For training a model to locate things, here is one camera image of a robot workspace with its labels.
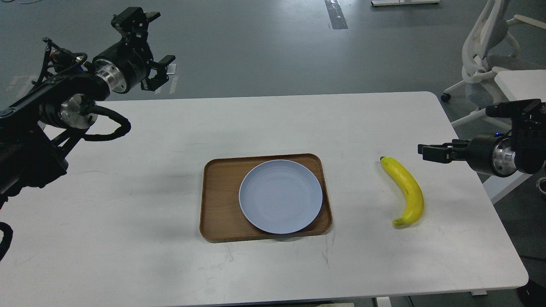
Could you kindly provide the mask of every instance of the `wooden tray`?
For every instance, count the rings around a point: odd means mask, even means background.
[[[276,159],[291,160],[307,167],[322,187],[323,201],[317,217],[304,229],[291,234],[272,234],[257,228],[246,219],[239,206],[239,187],[246,174],[255,166]],[[199,230],[210,242],[319,235],[331,225],[332,213],[321,160],[313,154],[215,159],[205,166]]]

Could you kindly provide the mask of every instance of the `cable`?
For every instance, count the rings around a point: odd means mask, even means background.
[[[45,48],[44,60],[41,63],[40,76],[38,76],[38,80],[34,83],[34,86],[31,88],[29,92],[34,91],[38,86],[40,86],[43,83],[45,75],[48,72],[48,63],[49,63],[49,58],[51,55],[51,44],[49,39],[45,40],[45,42],[47,42],[48,45]]]
[[[111,141],[126,135],[131,130],[131,123],[127,118],[116,111],[101,107],[100,105],[94,105],[88,108],[84,113],[104,115],[120,124],[120,126],[110,134],[85,134],[82,138],[86,141]]]
[[[55,67],[55,68],[64,68],[64,66],[59,65],[59,64],[50,64],[50,65],[48,65],[48,68],[53,68],[53,67]]]
[[[21,0],[17,0],[17,3],[18,4],[32,4],[32,3],[36,3],[36,2],[40,2],[40,1],[41,0],[34,0],[34,1],[31,1],[31,2],[21,2]]]
[[[65,70],[62,70],[60,72],[58,72],[56,75],[62,75],[62,74],[65,74],[69,71],[71,71],[72,69],[75,69],[77,68],[78,66],[82,65],[83,63],[85,63],[85,61],[87,61],[87,54],[83,53],[83,52],[78,52],[78,53],[75,53],[74,54],[76,57],[78,56],[81,56],[82,59],[80,61],[75,61],[74,64],[72,64],[71,66],[69,66],[68,68],[66,68]]]
[[[13,239],[13,229],[8,224],[0,222],[0,231],[4,233],[4,238],[0,241],[0,261],[8,252],[11,240]]]
[[[532,260],[538,260],[538,261],[546,261],[546,258],[532,257],[532,256],[526,256],[526,255],[522,255],[522,254],[518,254],[518,256],[520,256],[521,258],[526,258],[526,259],[532,259]]]

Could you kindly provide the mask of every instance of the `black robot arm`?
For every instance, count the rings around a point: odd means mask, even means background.
[[[452,140],[441,145],[419,144],[423,160],[449,163],[466,161],[478,173],[507,177],[519,170],[534,174],[546,160],[546,104],[540,99],[497,103],[485,114],[512,120],[506,133],[478,135],[472,140]]]
[[[138,83],[154,91],[165,84],[167,66],[175,59],[167,55],[154,62],[147,43],[148,26],[158,12],[145,13],[130,7],[114,15],[112,26],[121,40],[87,62],[85,53],[74,53],[44,38],[46,49],[38,80],[31,91],[5,110],[0,110],[0,208],[23,187],[44,187],[67,173],[67,154],[81,140],[107,141],[130,131],[129,121],[117,112],[98,106],[114,91],[127,93]],[[151,70],[156,74],[150,78]],[[107,135],[89,135],[87,130],[99,115],[120,126]],[[38,122],[63,128],[49,139]],[[9,248],[11,228],[0,223],[4,233],[0,260]]]

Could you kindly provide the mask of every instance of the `floor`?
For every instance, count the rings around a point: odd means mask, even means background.
[[[9,106],[29,89],[40,69],[42,37],[92,58],[119,40],[110,27],[111,14],[127,6],[162,13],[150,25],[149,44],[157,60],[176,55],[177,74],[161,91],[134,89],[111,95],[113,101],[396,91],[430,91],[439,96],[461,78],[461,47],[485,0],[378,8],[362,0],[339,0],[339,4],[347,29],[332,29],[320,0],[2,2],[0,107]],[[544,12],[545,1],[522,0],[510,4],[507,16],[546,21]],[[517,26],[511,32],[522,46],[521,58],[546,64],[546,31]],[[507,50],[504,44],[495,49]],[[451,120],[474,109],[463,90],[442,106]],[[472,138],[493,131],[496,128],[485,123],[471,123],[457,133]],[[546,203],[534,187],[542,176],[544,171],[495,204],[516,249],[535,257],[546,255]],[[544,262],[523,262],[530,277],[546,285]],[[412,296],[412,301],[417,307],[522,306],[515,290],[475,297],[470,293]],[[371,299],[350,302],[373,306]],[[392,303],[411,305],[407,297],[393,298]]]

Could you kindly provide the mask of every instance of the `yellow banana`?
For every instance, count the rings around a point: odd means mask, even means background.
[[[401,227],[419,221],[425,209],[425,199],[413,176],[404,166],[391,157],[381,157],[381,166],[398,184],[406,198],[406,209],[399,219],[393,220],[393,226]]]

